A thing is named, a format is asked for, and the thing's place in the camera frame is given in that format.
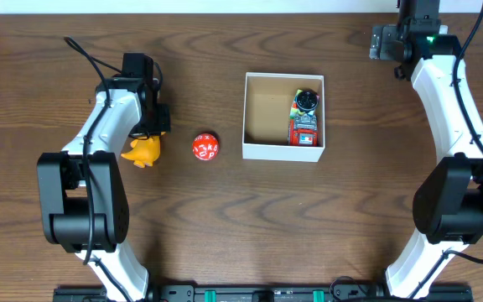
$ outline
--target open box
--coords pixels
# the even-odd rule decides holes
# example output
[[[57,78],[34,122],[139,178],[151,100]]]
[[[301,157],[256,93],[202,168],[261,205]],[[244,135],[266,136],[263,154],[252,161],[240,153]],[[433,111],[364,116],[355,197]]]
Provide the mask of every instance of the open box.
[[[318,93],[318,146],[288,146],[290,107],[298,89]],[[322,75],[247,72],[243,111],[244,159],[317,162],[325,149],[325,95]]]

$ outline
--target red ball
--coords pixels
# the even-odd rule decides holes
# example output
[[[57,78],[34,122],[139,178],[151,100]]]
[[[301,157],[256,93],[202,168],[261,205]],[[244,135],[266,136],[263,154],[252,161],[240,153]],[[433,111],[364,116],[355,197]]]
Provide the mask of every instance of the red ball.
[[[217,138],[208,133],[202,133],[193,141],[193,154],[200,160],[213,159],[219,153]]]

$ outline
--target wooden table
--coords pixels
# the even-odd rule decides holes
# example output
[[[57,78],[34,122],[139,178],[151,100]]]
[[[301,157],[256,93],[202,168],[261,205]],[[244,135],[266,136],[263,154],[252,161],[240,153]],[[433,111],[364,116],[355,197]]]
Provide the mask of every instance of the wooden table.
[[[66,34],[114,65],[142,51],[163,69],[173,131],[161,158],[150,169],[120,162],[128,238],[154,276],[198,284],[381,277],[413,232],[413,194],[435,166],[411,84],[394,79],[396,63],[368,59],[371,26],[396,17],[0,16],[0,301],[47,301],[60,284],[99,284],[75,255],[46,242],[40,222],[36,161],[77,134],[99,83]],[[462,41],[475,18],[442,16]],[[483,25],[466,60],[483,117]],[[317,164],[242,160],[248,71],[325,75],[327,149]],[[200,162],[190,144],[206,129],[221,137],[221,152]],[[467,251],[483,257],[483,238]],[[455,259],[439,280],[469,282],[483,301],[483,266]]]

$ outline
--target yellow toy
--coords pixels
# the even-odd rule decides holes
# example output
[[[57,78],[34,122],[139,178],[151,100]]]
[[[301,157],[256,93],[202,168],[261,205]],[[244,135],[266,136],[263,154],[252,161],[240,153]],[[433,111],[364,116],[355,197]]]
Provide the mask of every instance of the yellow toy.
[[[121,154],[121,156],[133,160],[133,164],[139,168],[152,167],[153,162],[159,158],[159,135],[147,139],[134,139],[130,146],[132,146],[132,151]]]

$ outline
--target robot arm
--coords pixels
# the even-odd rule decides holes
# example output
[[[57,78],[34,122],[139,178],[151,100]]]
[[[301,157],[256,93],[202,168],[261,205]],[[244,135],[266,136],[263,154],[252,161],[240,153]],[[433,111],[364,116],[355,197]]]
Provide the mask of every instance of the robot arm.
[[[126,240],[129,208],[117,161],[128,135],[158,136],[170,129],[169,109],[157,103],[154,80],[152,59],[125,54],[122,73],[106,80],[111,105],[89,138],[95,231],[88,264],[106,287],[106,297],[115,301],[145,299],[148,292],[148,271]],[[86,198],[69,197],[66,191],[86,185],[83,138],[106,106],[105,100],[105,87],[99,85],[96,105],[77,136],[61,152],[42,154],[37,164],[44,234],[49,242],[81,259],[86,257],[90,227]]]
[[[398,79],[413,83],[434,136],[437,167],[413,199],[416,229],[386,271],[387,288],[401,298],[423,298],[454,254],[483,236],[483,153],[472,140],[453,87],[461,46],[440,33],[439,1],[401,1],[397,25],[373,29],[372,59],[397,60]],[[483,144],[483,123],[460,62],[460,91]],[[479,186],[468,189],[473,180]]]

